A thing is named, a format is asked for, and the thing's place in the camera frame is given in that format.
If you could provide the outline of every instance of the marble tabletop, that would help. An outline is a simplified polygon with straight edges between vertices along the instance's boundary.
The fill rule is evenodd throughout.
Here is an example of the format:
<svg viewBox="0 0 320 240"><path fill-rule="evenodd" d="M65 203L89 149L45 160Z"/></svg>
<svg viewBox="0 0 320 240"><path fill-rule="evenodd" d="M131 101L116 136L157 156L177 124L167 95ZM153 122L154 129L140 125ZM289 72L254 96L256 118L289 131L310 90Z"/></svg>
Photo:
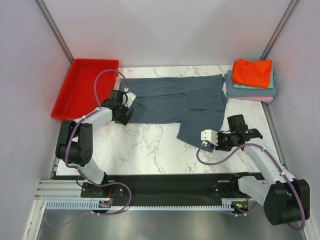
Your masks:
<svg viewBox="0 0 320 240"><path fill-rule="evenodd" d="M190 77L225 74L231 65L129 67L120 71L126 78ZM221 130L228 130L227 117L243 114L249 128L258 129L270 149L277 156L275 144L262 104L257 101L229 99ZM206 166L197 161L197 148L177 139L179 123L137 124L127 126L109 124L93 134L93 159L108 175L137 174L200 174L259 172L254 162L242 151L228 161L216 166ZM205 162L217 162L229 153L201 151ZM58 176L79 175L59 161Z"/></svg>

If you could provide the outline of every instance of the red basket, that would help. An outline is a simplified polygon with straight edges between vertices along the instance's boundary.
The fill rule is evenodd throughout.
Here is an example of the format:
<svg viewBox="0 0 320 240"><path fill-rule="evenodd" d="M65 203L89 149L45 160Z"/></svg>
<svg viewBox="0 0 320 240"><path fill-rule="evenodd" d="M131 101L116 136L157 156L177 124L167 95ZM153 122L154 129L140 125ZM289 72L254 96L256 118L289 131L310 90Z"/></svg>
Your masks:
<svg viewBox="0 0 320 240"><path fill-rule="evenodd" d="M93 111L97 106L94 83L97 75L106 69L118 70L118 60L75 59L60 90L51 117L64 121L74 120ZM99 78L96 91L100 103L114 88L116 72L106 72Z"/></svg>

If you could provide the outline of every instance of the folded clothing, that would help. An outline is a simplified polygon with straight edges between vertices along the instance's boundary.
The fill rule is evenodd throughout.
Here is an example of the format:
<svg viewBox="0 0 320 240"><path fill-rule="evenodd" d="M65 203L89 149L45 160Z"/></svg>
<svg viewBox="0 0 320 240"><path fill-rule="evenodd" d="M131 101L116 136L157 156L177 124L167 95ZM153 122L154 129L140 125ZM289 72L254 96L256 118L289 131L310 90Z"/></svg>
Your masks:
<svg viewBox="0 0 320 240"><path fill-rule="evenodd" d="M241 98L241 97L274 97L277 93L276 83L273 82L273 88L266 89L243 89L235 88L232 82L232 71L228 71L224 75L225 86L226 86L226 96L228 98Z"/></svg>
<svg viewBox="0 0 320 240"><path fill-rule="evenodd" d="M264 102L268 104L274 98L272 96L244 96L244 97L235 97L234 99L258 101L258 102Z"/></svg>
<svg viewBox="0 0 320 240"><path fill-rule="evenodd" d="M233 87L236 89L265 89L261 87L246 86L246 85L239 85L239 84L233 84ZM268 86L268 89L272 89L273 87L274 87L274 69L272 68L272 71L270 74L270 84Z"/></svg>
<svg viewBox="0 0 320 240"><path fill-rule="evenodd" d="M138 124L180 123L177 138L195 147L202 144L201 131L220 131L228 99L223 76L127 79L136 98L129 121ZM125 88L121 80L120 90ZM212 152L207 146L204 150Z"/></svg>
<svg viewBox="0 0 320 240"><path fill-rule="evenodd" d="M272 60L234 61L232 82L238 85L267 89L270 85Z"/></svg>

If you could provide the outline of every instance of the orange folded towel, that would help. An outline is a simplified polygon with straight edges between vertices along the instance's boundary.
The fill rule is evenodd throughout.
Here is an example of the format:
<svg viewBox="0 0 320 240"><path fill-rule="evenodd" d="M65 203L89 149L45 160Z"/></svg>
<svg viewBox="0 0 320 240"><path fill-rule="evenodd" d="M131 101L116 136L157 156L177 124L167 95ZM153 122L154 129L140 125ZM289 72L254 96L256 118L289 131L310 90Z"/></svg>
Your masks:
<svg viewBox="0 0 320 240"><path fill-rule="evenodd" d="M272 60L234 61L232 68L232 82L256 88L267 89L270 85Z"/></svg>

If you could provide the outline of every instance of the stack of folded clothes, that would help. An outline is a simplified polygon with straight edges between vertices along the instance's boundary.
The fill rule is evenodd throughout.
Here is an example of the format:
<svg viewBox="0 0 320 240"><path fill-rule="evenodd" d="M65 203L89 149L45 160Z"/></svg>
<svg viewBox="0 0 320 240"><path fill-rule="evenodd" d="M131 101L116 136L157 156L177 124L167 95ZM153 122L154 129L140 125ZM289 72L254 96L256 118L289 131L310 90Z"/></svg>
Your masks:
<svg viewBox="0 0 320 240"><path fill-rule="evenodd" d="M270 103L277 92L272 60L239 59L224 78L228 98Z"/></svg>

